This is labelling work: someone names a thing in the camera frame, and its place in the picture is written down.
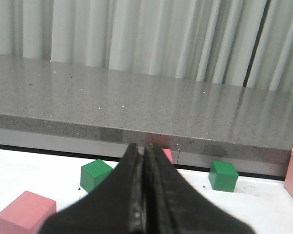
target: gray countertop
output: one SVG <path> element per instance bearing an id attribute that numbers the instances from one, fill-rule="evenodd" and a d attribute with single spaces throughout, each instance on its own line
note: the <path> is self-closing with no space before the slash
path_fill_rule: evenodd
<path id="1" fill-rule="evenodd" d="M 286 164 L 293 94 L 0 55 L 0 128 Z"/>

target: white table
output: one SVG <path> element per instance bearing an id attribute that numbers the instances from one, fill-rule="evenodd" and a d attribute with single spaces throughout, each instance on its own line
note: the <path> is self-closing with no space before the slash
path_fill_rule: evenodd
<path id="1" fill-rule="evenodd" d="M 57 201 L 58 211 L 86 195 L 81 166 L 92 159 L 0 150 L 0 211 L 25 190 Z M 106 161 L 112 167 L 117 162 Z M 214 191 L 208 173 L 178 170 L 203 196 L 258 234 L 293 234 L 293 199 L 283 181 L 240 176 L 234 193 Z"/>

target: wooden block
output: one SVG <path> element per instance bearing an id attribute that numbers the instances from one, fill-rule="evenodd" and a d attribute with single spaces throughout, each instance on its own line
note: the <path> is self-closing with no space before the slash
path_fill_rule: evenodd
<path id="1" fill-rule="evenodd" d="M 213 161 L 209 181 L 214 190 L 233 192 L 239 174 L 231 162 Z"/>
<path id="2" fill-rule="evenodd" d="M 80 186 L 88 193 L 96 188 L 113 170 L 101 159 L 82 166 Z"/>
<path id="3" fill-rule="evenodd" d="M 0 234 L 36 234 L 56 201 L 25 191 L 0 212 Z"/>
<path id="4" fill-rule="evenodd" d="M 163 149 L 163 151 L 166 154 L 168 160 L 172 163 L 171 150 L 170 149 Z"/>

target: curtain fold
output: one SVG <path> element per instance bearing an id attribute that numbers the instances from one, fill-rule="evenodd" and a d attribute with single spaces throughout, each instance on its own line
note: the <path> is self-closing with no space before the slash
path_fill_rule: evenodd
<path id="1" fill-rule="evenodd" d="M 264 0 L 0 0 L 0 54 L 242 86 Z M 247 87 L 293 93 L 293 0 L 271 0 Z"/>

